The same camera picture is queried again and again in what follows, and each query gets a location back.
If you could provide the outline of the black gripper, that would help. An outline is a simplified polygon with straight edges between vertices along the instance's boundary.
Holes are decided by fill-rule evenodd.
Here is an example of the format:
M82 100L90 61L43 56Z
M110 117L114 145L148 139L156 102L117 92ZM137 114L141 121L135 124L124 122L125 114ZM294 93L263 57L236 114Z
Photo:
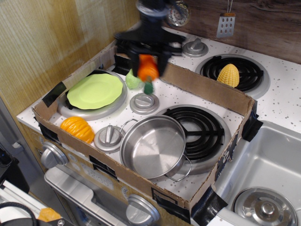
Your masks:
M170 33L163 29L162 19L151 18L149 16L141 16L141 20L138 25L132 30L140 30L144 36L150 36L154 40L162 41L167 43L171 47L173 55L180 55L182 53L182 43L185 41L185 37ZM140 67L140 53L133 50L128 52L128 56L131 61L133 75L138 77L138 70ZM159 77L163 76L166 65L169 58L171 57L171 52L163 51L157 57L157 67L159 72Z

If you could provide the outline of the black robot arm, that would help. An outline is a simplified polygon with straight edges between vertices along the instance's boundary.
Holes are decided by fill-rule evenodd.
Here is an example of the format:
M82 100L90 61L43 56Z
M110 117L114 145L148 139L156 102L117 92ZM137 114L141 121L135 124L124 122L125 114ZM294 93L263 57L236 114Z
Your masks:
M182 44L185 37L170 33L162 28L162 23L169 12L169 6L176 6L174 0L139 0L136 7L140 12L138 27L115 34L117 52L126 54L132 64L133 74L138 75L139 56L156 56L159 76L162 76L171 56L180 55L181 47L172 47L172 43Z

